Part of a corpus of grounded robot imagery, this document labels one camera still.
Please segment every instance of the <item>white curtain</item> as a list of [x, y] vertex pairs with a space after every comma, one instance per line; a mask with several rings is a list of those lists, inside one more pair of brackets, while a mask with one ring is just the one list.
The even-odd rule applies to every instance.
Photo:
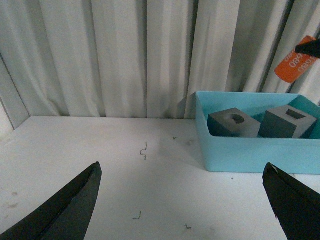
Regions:
[[13, 128], [29, 116], [194, 118], [196, 91], [320, 100], [319, 62], [292, 85], [274, 74], [319, 37], [319, 0], [2, 0], [0, 19]]

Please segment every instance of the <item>foam block with square hole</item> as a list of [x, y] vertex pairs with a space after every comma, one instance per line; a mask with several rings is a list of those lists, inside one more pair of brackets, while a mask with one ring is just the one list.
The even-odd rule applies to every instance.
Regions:
[[260, 122], [237, 108], [231, 108], [209, 114], [207, 126], [215, 137], [256, 138]]
[[268, 109], [265, 112], [259, 135], [264, 138], [308, 138], [317, 119], [290, 105]]

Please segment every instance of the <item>white table surface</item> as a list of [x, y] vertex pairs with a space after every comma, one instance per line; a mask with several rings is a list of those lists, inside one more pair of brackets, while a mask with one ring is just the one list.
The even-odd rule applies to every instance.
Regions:
[[[178, 119], [29, 118], [0, 141], [0, 233], [98, 161], [86, 240], [286, 240], [262, 174], [206, 171], [195, 121]], [[296, 178], [320, 192], [319, 175]]]

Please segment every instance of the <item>orange tag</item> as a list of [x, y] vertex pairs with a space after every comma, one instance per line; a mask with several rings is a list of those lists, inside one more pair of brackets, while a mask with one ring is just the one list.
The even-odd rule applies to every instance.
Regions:
[[[312, 36], [306, 36], [300, 43], [306, 44], [311, 41], [317, 40]], [[310, 68], [318, 58], [309, 56], [303, 53], [296, 53], [292, 50], [288, 56], [275, 68], [275, 74], [287, 83], [293, 83], [297, 80], [305, 71]]]

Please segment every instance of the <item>light blue plastic bin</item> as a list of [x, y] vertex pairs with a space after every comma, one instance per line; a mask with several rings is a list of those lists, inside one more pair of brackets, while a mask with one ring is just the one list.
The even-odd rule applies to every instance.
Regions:
[[315, 118], [320, 107], [298, 94], [208, 92], [196, 93], [196, 127], [209, 172], [262, 173], [271, 162], [291, 174], [320, 174], [320, 120], [309, 139], [212, 136], [208, 115], [238, 108], [262, 122], [267, 109], [290, 105]]

